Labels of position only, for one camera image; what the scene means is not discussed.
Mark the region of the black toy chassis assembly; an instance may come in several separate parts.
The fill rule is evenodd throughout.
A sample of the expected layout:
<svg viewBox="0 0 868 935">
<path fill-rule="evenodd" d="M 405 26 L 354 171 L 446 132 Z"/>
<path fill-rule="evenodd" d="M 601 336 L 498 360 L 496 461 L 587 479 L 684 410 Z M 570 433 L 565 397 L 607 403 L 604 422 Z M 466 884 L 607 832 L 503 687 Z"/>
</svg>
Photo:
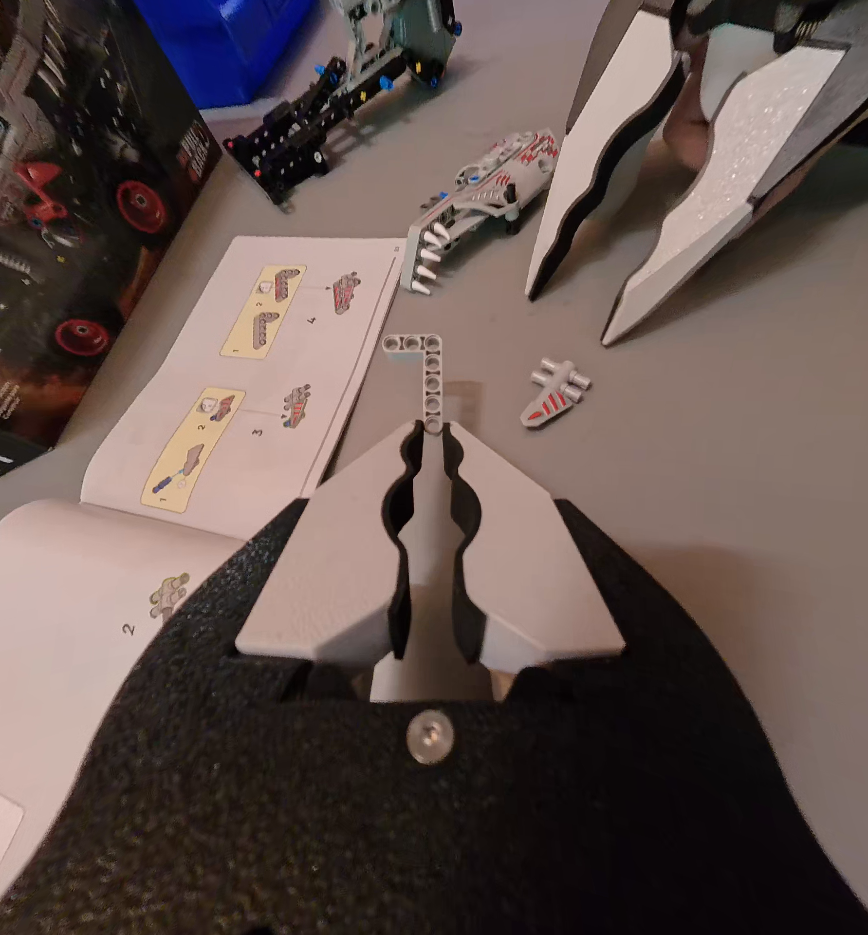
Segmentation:
<svg viewBox="0 0 868 935">
<path fill-rule="evenodd" d="M 248 134 L 223 140 L 224 151 L 280 205 L 299 183 L 330 170 L 328 134 L 404 74 L 436 89 L 462 34 L 452 1 L 334 1 L 349 31 L 345 58 L 317 68 L 307 91 L 280 101 Z"/>
</svg>

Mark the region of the printed toy set box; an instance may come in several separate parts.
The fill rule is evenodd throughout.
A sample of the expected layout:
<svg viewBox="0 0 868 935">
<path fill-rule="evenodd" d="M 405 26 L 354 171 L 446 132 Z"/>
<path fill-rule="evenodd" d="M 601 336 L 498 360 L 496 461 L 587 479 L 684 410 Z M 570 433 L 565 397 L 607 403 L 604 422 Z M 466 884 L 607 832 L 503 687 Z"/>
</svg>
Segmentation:
<svg viewBox="0 0 868 935">
<path fill-rule="evenodd" d="M 220 154 L 135 2 L 0 1 L 0 477 L 54 449 Z"/>
</svg>

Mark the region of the open instruction booklet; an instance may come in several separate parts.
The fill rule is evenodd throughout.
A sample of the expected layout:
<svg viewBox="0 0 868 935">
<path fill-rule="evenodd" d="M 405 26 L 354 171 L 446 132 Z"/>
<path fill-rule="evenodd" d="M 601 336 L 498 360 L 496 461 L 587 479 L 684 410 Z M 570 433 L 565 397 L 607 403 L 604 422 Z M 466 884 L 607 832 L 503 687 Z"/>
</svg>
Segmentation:
<svg viewBox="0 0 868 935">
<path fill-rule="evenodd" d="M 159 630 L 321 482 L 404 254 L 391 239 L 236 238 L 78 501 L 0 521 L 0 897 Z"/>
</svg>

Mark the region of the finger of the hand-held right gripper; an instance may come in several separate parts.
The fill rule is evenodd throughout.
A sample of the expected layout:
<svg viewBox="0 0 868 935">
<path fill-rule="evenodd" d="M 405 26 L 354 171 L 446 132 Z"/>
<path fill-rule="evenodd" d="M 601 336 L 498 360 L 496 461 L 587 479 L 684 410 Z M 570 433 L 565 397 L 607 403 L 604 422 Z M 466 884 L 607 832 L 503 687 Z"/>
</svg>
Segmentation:
<svg viewBox="0 0 868 935">
<path fill-rule="evenodd" d="M 566 259 L 580 226 L 615 211 L 638 179 L 655 130 L 683 87 L 676 35 L 685 2 L 609 2 L 568 114 L 525 283 L 534 301 Z"/>
<path fill-rule="evenodd" d="M 799 45 L 731 87 L 713 119 L 706 165 L 626 281 L 601 338 L 605 347 L 638 326 L 752 222 L 756 186 L 844 55 Z"/>
</svg>

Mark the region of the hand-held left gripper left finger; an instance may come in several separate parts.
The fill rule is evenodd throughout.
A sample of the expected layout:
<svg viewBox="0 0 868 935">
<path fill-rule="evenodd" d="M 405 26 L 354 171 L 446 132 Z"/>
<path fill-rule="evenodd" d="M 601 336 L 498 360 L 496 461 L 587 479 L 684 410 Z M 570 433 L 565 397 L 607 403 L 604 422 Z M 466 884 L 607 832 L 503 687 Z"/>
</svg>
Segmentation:
<svg viewBox="0 0 868 935">
<path fill-rule="evenodd" d="M 404 424 L 319 486 L 236 639 L 246 655 L 373 667 L 404 656 L 406 547 L 421 421 Z"/>
</svg>

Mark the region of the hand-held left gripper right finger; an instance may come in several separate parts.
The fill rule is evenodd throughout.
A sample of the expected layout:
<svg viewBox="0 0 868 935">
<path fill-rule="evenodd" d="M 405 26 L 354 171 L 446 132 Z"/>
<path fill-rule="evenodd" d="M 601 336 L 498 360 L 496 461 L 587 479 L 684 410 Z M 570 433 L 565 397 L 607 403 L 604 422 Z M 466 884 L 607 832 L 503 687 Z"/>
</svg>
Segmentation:
<svg viewBox="0 0 868 935">
<path fill-rule="evenodd" d="M 621 653 L 626 643 L 550 493 L 458 423 L 445 425 L 442 447 L 462 533 L 451 620 L 463 658 L 520 672 Z"/>
</svg>

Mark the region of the grey L-shaped brick beam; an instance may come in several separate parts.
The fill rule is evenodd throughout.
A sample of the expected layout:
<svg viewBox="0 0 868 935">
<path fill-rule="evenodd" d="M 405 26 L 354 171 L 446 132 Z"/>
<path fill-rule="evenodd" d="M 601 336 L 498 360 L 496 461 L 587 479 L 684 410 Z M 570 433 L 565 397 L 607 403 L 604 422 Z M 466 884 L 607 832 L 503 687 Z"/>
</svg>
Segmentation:
<svg viewBox="0 0 868 935">
<path fill-rule="evenodd" d="M 438 334 L 390 334 L 381 341 L 390 360 L 420 365 L 425 432 L 441 435 L 443 420 L 443 343 Z"/>
</svg>

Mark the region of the person's right hand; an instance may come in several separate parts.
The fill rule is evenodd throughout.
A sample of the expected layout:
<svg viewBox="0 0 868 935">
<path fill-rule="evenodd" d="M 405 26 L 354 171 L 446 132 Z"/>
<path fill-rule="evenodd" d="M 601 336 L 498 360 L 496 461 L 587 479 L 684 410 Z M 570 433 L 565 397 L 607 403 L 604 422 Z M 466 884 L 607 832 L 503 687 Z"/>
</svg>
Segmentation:
<svg viewBox="0 0 868 935">
<path fill-rule="evenodd" d="M 702 44 L 692 55 L 689 74 L 663 128 L 665 145 L 692 172 L 703 168 L 709 152 L 709 122 L 700 103 L 706 53 L 707 45 Z"/>
</svg>

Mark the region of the small grey red-striped brick piece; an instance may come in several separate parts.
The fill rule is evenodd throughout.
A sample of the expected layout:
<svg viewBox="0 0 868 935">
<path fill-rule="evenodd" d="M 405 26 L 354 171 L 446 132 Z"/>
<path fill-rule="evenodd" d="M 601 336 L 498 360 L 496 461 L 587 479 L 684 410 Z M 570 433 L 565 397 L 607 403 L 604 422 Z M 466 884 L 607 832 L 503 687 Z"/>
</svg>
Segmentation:
<svg viewBox="0 0 868 935">
<path fill-rule="evenodd" d="M 530 380 L 538 387 L 535 398 L 522 410 L 523 427 L 537 429 L 579 404 L 591 387 L 591 380 L 580 373 L 571 360 L 561 362 L 542 358 Z"/>
</svg>

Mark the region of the blue plastic bin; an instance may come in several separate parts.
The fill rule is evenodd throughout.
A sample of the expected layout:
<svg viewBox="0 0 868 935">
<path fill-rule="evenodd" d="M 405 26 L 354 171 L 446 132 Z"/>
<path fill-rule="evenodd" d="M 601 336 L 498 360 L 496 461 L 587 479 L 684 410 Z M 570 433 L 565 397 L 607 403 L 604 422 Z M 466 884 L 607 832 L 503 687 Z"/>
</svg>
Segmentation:
<svg viewBox="0 0 868 935">
<path fill-rule="evenodd" d="M 325 1 L 137 1 L 194 104 L 225 118 L 305 90 L 346 55 L 343 17 Z"/>
</svg>

